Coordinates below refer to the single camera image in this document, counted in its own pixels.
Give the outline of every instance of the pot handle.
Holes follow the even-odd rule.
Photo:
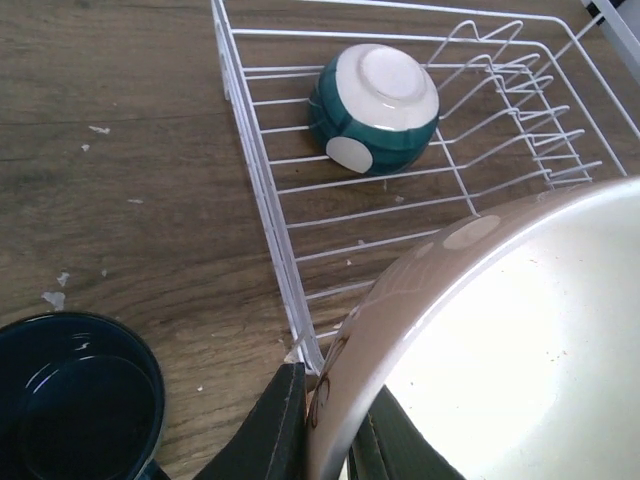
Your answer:
[[[164,473],[160,465],[155,460],[147,466],[144,473],[140,476],[140,480],[171,480],[169,475]]]

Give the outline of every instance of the white wire dish rack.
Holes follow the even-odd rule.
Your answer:
[[[514,196],[626,176],[620,152],[640,144],[638,128],[580,43],[600,17],[574,34],[562,20],[539,15],[357,0],[305,6],[317,3],[334,4],[331,26],[347,25],[341,22],[354,11],[371,19],[365,13],[375,8],[378,16],[389,12],[389,25],[397,25],[393,15],[409,11],[424,27],[421,33],[375,33],[354,29],[354,22],[344,31],[237,28],[224,2],[212,0],[225,95],[292,352],[312,374],[322,368],[321,346],[336,324],[412,242]],[[366,18],[355,23],[362,27]],[[529,24],[534,36],[555,44],[525,36]],[[547,37],[550,31],[556,34]],[[356,176],[309,140],[306,95],[313,82],[332,56],[363,42],[398,45],[423,62],[438,86],[442,114],[434,139],[424,158],[396,175]],[[565,59],[587,85],[591,105],[563,70]],[[600,125],[613,117],[613,140],[623,139],[622,150]]]

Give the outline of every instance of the wooden table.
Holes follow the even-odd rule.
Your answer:
[[[246,20],[306,18],[280,0],[228,8]],[[322,8],[330,18],[334,7]],[[509,8],[588,20],[577,0]],[[159,461],[190,479],[245,418],[288,336],[210,5],[4,0],[0,32],[0,324],[50,310],[41,296],[62,292],[65,308],[137,330],[166,374]],[[606,41],[589,47],[633,99],[637,85]]]

